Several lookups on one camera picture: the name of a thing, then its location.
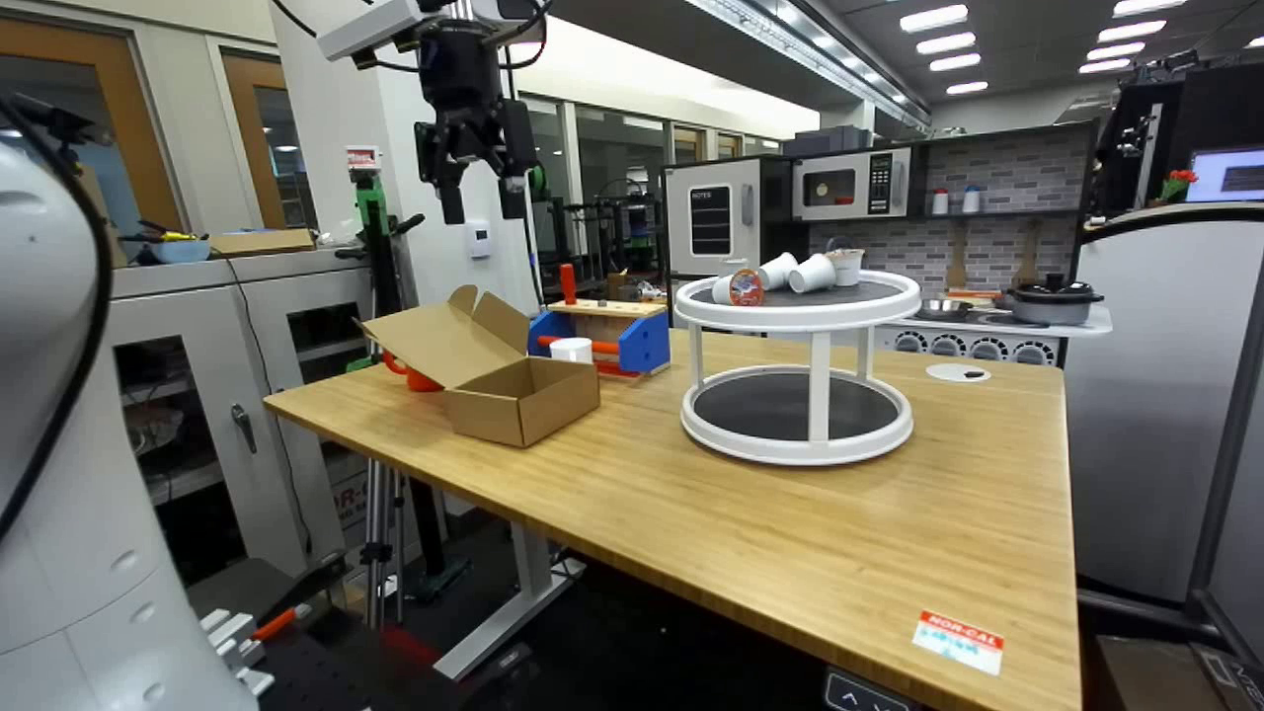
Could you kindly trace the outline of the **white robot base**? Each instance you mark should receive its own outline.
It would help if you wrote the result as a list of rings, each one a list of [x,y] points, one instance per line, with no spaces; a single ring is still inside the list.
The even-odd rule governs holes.
[[[213,651],[125,439],[90,127],[5,96],[0,711],[258,711]]]

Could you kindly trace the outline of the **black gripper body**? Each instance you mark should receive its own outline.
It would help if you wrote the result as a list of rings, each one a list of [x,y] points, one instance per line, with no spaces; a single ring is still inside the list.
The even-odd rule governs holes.
[[[510,97],[478,24],[441,24],[420,34],[420,81],[436,121],[420,128],[420,175],[456,180],[470,161],[520,176],[535,161],[529,110]]]

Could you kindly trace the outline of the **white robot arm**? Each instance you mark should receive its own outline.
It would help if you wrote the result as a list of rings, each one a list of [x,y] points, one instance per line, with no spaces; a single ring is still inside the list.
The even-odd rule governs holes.
[[[411,52],[411,73],[431,121],[416,127],[420,176],[439,193],[441,219],[462,226],[462,176],[473,161],[495,175],[502,217],[529,210],[535,128],[529,105],[507,92],[512,57],[507,47],[547,34],[551,0],[371,0],[360,15],[316,30],[283,0],[292,19],[324,57],[379,65],[379,52]]]

